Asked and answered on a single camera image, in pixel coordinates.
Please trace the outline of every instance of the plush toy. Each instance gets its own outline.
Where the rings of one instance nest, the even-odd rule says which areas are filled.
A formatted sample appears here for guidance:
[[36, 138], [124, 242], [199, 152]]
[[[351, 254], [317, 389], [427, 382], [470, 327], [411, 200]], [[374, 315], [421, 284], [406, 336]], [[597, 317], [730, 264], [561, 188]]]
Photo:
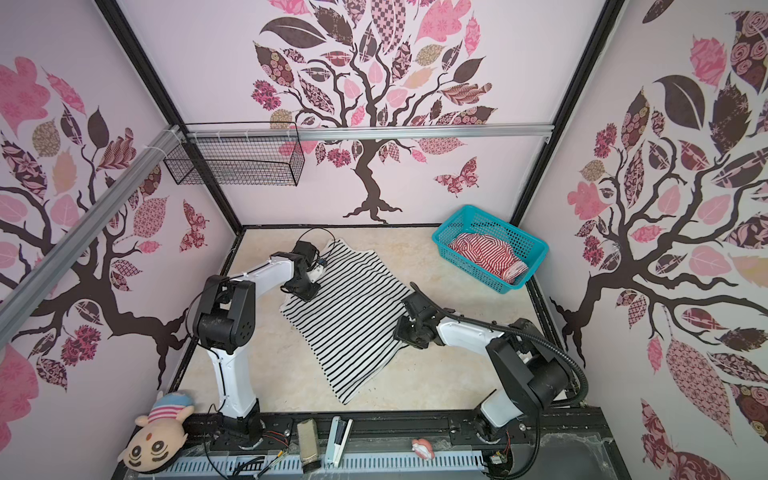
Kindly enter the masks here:
[[157, 393], [157, 401], [149, 415], [136, 418], [136, 425], [143, 427], [118, 456], [125, 465], [136, 472], [148, 473], [165, 468], [184, 446], [187, 434], [181, 423], [194, 412], [192, 399], [179, 392], [163, 396]]

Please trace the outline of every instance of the butterfly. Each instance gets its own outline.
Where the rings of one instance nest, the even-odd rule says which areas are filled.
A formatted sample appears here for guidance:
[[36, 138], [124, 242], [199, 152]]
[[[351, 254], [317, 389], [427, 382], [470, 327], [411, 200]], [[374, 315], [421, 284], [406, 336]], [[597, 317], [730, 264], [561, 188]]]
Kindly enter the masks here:
[[180, 252], [189, 250], [192, 247], [200, 248], [206, 244], [205, 236], [200, 231], [204, 230], [206, 223], [210, 221], [205, 220], [203, 214], [195, 213], [194, 208], [186, 200], [184, 201], [184, 216], [187, 218], [191, 228], [181, 238]]
[[458, 192], [463, 190], [463, 185], [467, 187], [474, 187], [478, 183], [478, 176], [475, 170], [478, 169], [477, 157], [471, 158], [464, 167], [458, 177], [453, 175], [439, 175], [435, 177], [435, 181], [441, 185], [448, 187], [448, 191], [456, 195], [458, 198]]

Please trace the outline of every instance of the wallpaper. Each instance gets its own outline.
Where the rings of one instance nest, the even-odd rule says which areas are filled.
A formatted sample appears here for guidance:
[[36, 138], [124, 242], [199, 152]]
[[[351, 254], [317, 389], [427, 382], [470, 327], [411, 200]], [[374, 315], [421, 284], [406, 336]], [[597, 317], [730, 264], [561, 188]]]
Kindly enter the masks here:
[[[0, 298], [164, 128], [95, 6], [60, 9], [4, 12]], [[185, 307], [233, 235], [202, 187], [177, 187], [161, 165], [0, 348], [3, 478], [110, 475], [173, 374]]]
[[[305, 130], [549, 122], [601, 4], [258, 0], [226, 12], [206, 2], [123, 8], [186, 120], [274, 128], [295, 121]], [[166, 41], [169, 31], [184, 39], [181, 54]], [[244, 223], [442, 222], [464, 204], [510, 217], [540, 145], [539, 137], [304, 141], [298, 187], [223, 188]], [[276, 160], [292, 152], [285, 143]]]
[[631, 4], [523, 223], [633, 478], [765, 477], [758, 3]]

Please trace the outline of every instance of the wire basket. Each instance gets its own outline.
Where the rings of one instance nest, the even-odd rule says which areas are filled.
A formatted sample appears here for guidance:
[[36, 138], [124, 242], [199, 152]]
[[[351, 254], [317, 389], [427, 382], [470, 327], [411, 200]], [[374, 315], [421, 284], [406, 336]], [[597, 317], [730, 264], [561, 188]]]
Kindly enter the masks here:
[[304, 153], [295, 122], [248, 122], [279, 128], [187, 135], [165, 158], [165, 166], [179, 185], [202, 184], [203, 178], [192, 160], [205, 161], [218, 184], [291, 185], [299, 184]]
[[[515, 255], [528, 266], [528, 272], [515, 277], [512, 284], [506, 283], [449, 247], [460, 233], [483, 233], [509, 243]], [[465, 205], [447, 219], [432, 234], [432, 241], [437, 243], [441, 257], [499, 293], [507, 293], [525, 285], [549, 251], [549, 246], [544, 241], [472, 205]]]

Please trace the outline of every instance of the plastic container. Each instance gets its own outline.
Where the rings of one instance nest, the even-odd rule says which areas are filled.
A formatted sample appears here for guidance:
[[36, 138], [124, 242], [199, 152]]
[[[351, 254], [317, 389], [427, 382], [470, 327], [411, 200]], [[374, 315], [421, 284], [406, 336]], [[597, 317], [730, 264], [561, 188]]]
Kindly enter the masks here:
[[[493, 273], [451, 250], [449, 244], [460, 233], [483, 233], [509, 243], [515, 255], [528, 266], [528, 272], [516, 277], [512, 284], [506, 283]], [[472, 205], [462, 207], [444, 222], [432, 234], [432, 241], [437, 243], [441, 257], [499, 293], [507, 293], [509, 290], [516, 290], [525, 285], [549, 251], [549, 246], [545, 242]]]

